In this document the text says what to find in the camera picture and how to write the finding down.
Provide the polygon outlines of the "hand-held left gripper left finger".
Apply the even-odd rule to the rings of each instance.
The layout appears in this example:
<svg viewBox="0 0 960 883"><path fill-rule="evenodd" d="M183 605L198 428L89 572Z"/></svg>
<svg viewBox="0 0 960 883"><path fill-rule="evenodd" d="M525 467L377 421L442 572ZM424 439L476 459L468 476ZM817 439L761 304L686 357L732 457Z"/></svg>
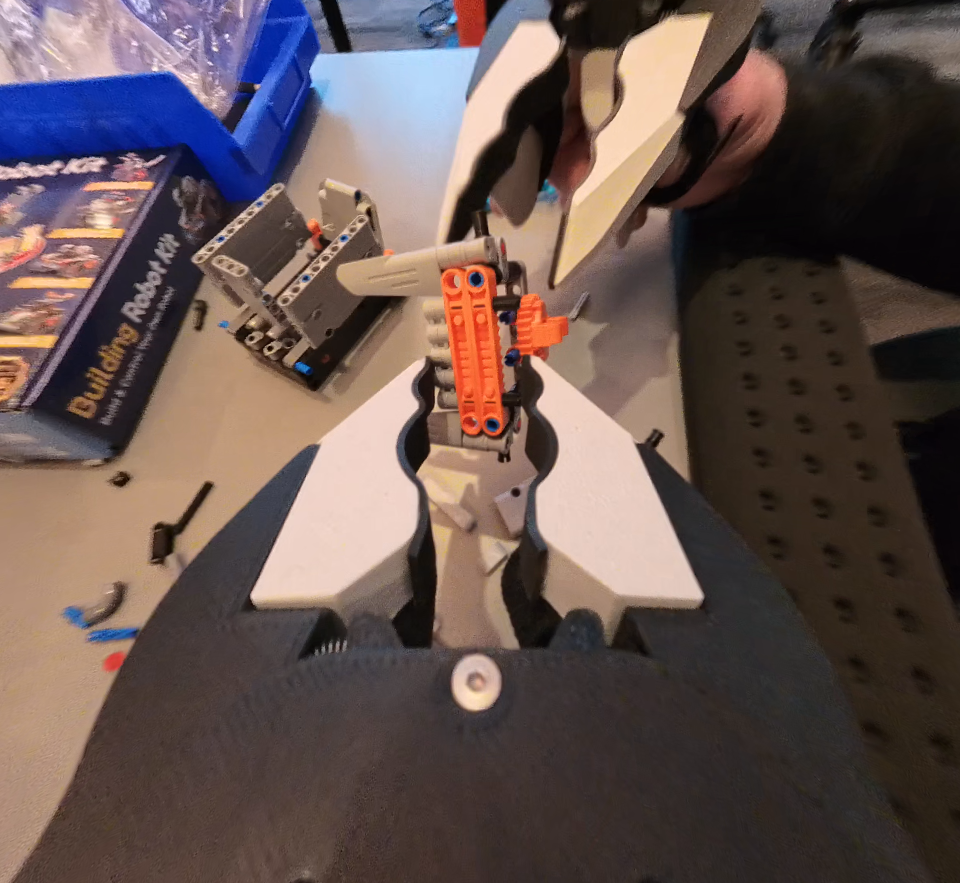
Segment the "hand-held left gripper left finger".
<svg viewBox="0 0 960 883"><path fill-rule="evenodd" d="M426 491L433 367L410 365L319 441L250 592L259 611L396 618L436 592Z"/></svg>

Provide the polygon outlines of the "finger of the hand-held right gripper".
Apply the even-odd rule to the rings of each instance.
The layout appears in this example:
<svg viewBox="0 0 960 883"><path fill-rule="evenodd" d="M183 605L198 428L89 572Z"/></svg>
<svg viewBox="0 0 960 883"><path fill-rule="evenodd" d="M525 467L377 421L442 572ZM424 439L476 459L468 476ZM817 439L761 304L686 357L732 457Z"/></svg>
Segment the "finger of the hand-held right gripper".
<svg viewBox="0 0 960 883"><path fill-rule="evenodd" d="M551 22L491 32L474 70L443 194L444 244L465 239L487 203L514 227L528 221L565 121L569 58Z"/></svg>
<svg viewBox="0 0 960 883"><path fill-rule="evenodd" d="M592 49L579 64L589 167L566 207L549 286L562 284L617 235L677 154L681 101L712 13L669 16L618 49Z"/></svg>

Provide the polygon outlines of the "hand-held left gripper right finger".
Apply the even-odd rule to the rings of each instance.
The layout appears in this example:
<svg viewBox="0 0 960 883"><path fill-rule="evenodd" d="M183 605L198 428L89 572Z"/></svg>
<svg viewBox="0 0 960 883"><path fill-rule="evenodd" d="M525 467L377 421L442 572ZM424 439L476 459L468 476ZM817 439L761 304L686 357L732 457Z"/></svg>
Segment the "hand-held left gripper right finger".
<svg viewBox="0 0 960 883"><path fill-rule="evenodd" d="M704 590L641 445L547 362L524 359L520 372L535 475L510 561L510 614L590 611L618 629L630 609L700 609Z"/></svg>

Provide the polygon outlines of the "light grey panel piece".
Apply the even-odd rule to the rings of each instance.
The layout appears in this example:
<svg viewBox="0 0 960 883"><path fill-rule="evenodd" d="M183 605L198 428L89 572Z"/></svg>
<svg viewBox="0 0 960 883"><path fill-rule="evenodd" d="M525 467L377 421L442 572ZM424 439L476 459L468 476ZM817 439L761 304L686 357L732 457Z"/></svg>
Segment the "light grey panel piece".
<svg viewBox="0 0 960 883"><path fill-rule="evenodd" d="M494 452L434 444L417 476L435 526L468 537L519 539L535 476L522 446L501 460Z"/></svg>

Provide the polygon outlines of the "small orange gear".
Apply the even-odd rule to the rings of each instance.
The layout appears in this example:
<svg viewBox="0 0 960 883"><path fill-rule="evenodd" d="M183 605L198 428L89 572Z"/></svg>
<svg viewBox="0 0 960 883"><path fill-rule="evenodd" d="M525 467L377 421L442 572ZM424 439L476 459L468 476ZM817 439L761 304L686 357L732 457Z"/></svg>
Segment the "small orange gear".
<svg viewBox="0 0 960 883"><path fill-rule="evenodd" d="M520 298L515 312L513 347L521 358L536 357L546 360L551 348L558 346L569 334L570 321L564 315L550 315L545 302L529 292Z"/></svg>

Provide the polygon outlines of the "small orange grey subassembly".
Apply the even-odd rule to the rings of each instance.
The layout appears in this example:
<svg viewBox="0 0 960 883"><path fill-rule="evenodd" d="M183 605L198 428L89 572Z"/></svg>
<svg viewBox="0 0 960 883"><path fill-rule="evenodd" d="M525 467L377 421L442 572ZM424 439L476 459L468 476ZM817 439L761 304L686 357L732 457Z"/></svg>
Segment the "small orange grey subassembly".
<svg viewBox="0 0 960 883"><path fill-rule="evenodd" d="M406 253L384 253L337 269L343 288L359 297L421 298L433 367L440 445L494 453L509 460L522 422L519 392L505 385L503 314L526 295L525 269L506 244L486 235Z"/></svg>

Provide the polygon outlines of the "blue storage bin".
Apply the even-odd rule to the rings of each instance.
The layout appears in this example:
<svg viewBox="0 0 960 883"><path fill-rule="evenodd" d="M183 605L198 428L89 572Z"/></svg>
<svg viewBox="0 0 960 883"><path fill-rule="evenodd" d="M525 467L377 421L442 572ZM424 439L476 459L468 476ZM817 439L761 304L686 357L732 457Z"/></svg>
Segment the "blue storage bin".
<svg viewBox="0 0 960 883"><path fill-rule="evenodd" d="M233 128L169 73L4 85L2 161L186 145L227 200L252 200L297 128L319 49L303 1L270 0L242 73L257 89Z"/></svg>

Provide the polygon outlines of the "person's right forearm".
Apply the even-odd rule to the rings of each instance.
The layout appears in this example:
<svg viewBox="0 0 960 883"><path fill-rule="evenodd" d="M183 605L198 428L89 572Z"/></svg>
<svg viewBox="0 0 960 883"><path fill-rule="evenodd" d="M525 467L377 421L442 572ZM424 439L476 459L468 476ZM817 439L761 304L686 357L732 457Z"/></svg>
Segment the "person's right forearm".
<svg viewBox="0 0 960 883"><path fill-rule="evenodd" d="M958 79L900 56L786 73L783 116L738 193L745 219L958 293Z"/></svg>

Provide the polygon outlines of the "grey elbow piece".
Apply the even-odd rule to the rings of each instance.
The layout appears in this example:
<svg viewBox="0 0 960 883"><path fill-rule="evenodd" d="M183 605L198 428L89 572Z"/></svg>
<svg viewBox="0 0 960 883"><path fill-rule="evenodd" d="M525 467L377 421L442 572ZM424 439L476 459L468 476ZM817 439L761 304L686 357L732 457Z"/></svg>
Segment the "grey elbow piece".
<svg viewBox="0 0 960 883"><path fill-rule="evenodd" d="M123 580L116 580L106 585L95 601L82 608L81 627L93 628L111 619L124 604L127 590L128 584Z"/></svg>

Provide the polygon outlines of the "person's right hand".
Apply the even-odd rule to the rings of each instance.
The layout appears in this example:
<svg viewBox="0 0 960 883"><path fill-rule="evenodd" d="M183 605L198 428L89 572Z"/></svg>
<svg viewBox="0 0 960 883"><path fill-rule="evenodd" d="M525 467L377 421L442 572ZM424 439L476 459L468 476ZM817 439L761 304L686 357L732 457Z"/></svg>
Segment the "person's right hand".
<svg viewBox="0 0 960 883"><path fill-rule="evenodd" d="M767 51L749 49L737 73L704 104L723 145L698 182L667 207L709 205L743 184L784 118L787 92L784 66Z"/></svg>

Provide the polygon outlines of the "black angled axle piece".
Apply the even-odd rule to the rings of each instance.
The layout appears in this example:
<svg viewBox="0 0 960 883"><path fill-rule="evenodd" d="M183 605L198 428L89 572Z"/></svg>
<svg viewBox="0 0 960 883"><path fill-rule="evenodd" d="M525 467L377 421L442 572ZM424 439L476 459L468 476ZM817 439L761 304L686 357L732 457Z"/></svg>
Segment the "black angled axle piece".
<svg viewBox="0 0 960 883"><path fill-rule="evenodd" d="M158 521L153 524L150 530L149 565L166 565L168 560L174 556L179 536L188 527L201 506L204 505L213 489L214 482L205 481L177 520L174 522Z"/></svg>

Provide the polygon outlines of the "black studded mat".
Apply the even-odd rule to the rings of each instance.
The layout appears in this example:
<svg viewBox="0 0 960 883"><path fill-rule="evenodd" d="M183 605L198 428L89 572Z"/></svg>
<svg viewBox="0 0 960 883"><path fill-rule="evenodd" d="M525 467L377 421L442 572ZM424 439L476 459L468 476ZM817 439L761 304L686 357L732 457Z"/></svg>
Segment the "black studded mat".
<svg viewBox="0 0 960 883"><path fill-rule="evenodd" d="M694 482L793 597L937 881L959 878L958 615L836 262L674 224Z"/></svg>

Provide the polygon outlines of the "grey black robot model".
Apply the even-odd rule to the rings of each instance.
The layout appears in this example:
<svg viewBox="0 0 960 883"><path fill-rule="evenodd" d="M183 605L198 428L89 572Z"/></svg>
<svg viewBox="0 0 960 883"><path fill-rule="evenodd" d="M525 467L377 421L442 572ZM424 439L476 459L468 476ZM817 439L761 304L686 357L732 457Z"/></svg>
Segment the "grey black robot model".
<svg viewBox="0 0 960 883"><path fill-rule="evenodd" d="M389 296L359 296L337 271L385 253L374 199L328 179L319 218L306 219L275 183L192 257L235 306L222 328L268 369L315 392L391 308Z"/></svg>

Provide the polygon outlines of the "blue robot kit box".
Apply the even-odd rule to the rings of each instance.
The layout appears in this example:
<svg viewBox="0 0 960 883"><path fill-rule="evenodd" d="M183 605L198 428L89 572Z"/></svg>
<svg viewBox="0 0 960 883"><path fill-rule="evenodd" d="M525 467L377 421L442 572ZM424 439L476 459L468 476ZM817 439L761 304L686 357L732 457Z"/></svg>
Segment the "blue robot kit box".
<svg viewBox="0 0 960 883"><path fill-rule="evenodd" d="M224 212L185 145L2 160L2 462L127 448Z"/></svg>

